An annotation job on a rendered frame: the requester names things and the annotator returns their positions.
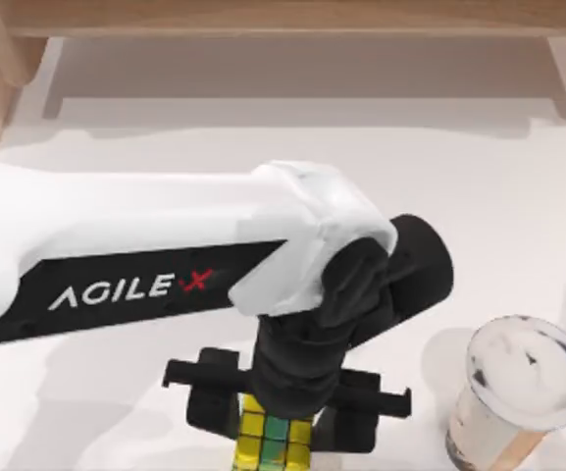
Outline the yellow and green puzzle cube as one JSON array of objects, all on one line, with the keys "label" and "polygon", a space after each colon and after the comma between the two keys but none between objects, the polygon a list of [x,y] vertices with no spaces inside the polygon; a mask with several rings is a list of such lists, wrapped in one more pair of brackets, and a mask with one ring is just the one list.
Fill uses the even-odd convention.
[{"label": "yellow and green puzzle cube", "polygon": [[281,419],[242,396],[232,471],[310,471],[313,416]]}]

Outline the clear plastic cup with lid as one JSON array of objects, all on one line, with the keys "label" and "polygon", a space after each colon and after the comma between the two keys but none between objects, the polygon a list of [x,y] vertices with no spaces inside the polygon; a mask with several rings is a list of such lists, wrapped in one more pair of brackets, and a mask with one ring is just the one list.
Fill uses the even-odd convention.
[{"label": "clear plastic cup with lid", "polygon": [[521,315],[475,331],[445,435],[458,471],[516,471],[544,437],[565,427],[566,331]]}]

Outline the wooden open shelf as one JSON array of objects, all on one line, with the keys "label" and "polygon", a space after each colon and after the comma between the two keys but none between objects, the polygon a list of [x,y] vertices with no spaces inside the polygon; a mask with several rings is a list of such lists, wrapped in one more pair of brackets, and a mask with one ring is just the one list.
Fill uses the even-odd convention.
[{"label": "wooden open shelf", "polygon": [[0,0],[4,78],[101,98],[541,98],[566,0]]}]

